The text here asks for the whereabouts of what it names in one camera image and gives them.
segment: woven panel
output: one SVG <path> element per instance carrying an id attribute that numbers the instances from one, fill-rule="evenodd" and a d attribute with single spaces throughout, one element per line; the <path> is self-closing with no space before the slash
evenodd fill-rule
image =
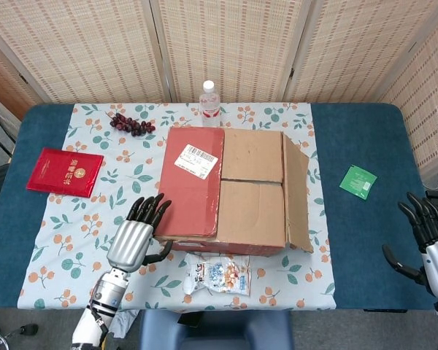
<path id="1" fill-rule="evenodd" d="M 19 73 L 0 51 L 0 103 L 22 120 L 26 111 L 42 100 L 30 91 Z"/>
<path id="2" fill-rule="evenodd" d="M 301 1 L 160 0 L 179 102 L 213 80 L 222 101 L 275 101 Z"/>
<path id="3" fill-rule="evenodd" d="M 164 99 L 140 1 L 0 1 L 0 35 L 52 101 Z"/>
<path id="4" fill-rule="evenodd" d="M 402 110 L 420 169 L 438 158 L 438 27 L 380 101 Z"/>
<path id="5" fill-rule="evenodd" d="M 438 0 L 326 0 L 292 101 L 368 101 Z"/>

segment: table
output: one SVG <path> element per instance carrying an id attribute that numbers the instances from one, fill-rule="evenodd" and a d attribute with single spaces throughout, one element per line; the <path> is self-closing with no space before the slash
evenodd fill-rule
<path id="1" fill-rule="evenodd" d="M 0 306 L 16 305 L 46 205 L 46 195 L 31 195 L 24 184 L 43 146 L 61 148 L 72 108 L 34 107 L 21 127 L 0 197 Z M 385 104 L 314 104 L 312 113 L 338 307 L 431 308 L 424 288 L 391 271 L 380 250 L 391 243 L 403 261 L 420 264 L 410 227 L 396 211 L 407 190 L 422 191 L 400 111 Z M 378 175 L 364 206 L 338 190 L 352 163 Z"/>
<path id="2" fill-rule="evenodd" d="M 109 124 L 110 116 L 117 112 L 139 121 L 149 120 L 156 125 L 155 133 L 133 138 L 118 131 Z M 305 190 L 315 252 L 307 254 L 288 247 L 271 257 L 250 257 L 251 292 L 231 296 L 206 290 L 185 295 L 182 282 L 190 260 L 184 252 L 172 251 L 162 263 L 141 267 L 131 274 L 120 308 L 334 308 L 334 279 L 327 253 L 331 247 L 311 108 L 309 104 L 282 103 L 223 104 L 221 116 L 214 118 L 200 117 L 196 104 L 75 105 L 62 148 L 101 154 L 104 162 L 90 200 L 49 194 L 18 307 L 86 306 L 87 296 L 101 272 L 110 269 L 106 254 L 131 204 L 141 195 L 158 192 L 171 126 L 284 129 L 310 158 Z M 147 253 L 160 250 L 158 242 L 151 241 Z"/>

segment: red grapes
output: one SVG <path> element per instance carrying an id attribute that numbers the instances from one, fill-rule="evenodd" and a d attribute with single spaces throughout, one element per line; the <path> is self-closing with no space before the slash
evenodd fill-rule
<path id="1" fill-rule="evenodd" d="M 132 136 L 144 136 L 146 133 L 152 133 L 155 130 L 155 126 L 150 122 L 144 120 L 139 123 L 136 120 L 127 118 L 120 113 L 115 113 L 115 117 L 110 121 L 110 125 L 117 130 L 123 130 L 127 133 L 131 133 Z"/>

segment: red box side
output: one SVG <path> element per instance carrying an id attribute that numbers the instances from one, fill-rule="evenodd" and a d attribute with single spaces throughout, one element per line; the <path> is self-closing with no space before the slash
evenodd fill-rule
<path id="1" fill-rule="evenodd" d="M 206 179 L 176 166 L 187 144 L 218 159 Z M 204 236 L 217 233 L 224 130 L 172 128 L 167 138 L 159 192 L 172 201 L 156 230 L 157 236 Z"/>

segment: green packet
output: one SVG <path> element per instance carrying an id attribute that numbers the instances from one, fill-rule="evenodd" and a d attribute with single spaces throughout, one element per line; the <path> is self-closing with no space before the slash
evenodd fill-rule
<path id="1" fill-rule="evenodd" d="M 372 173 L 352 165 L 339 187 L 366 201 L 376 179 L 377 177 Z"/>

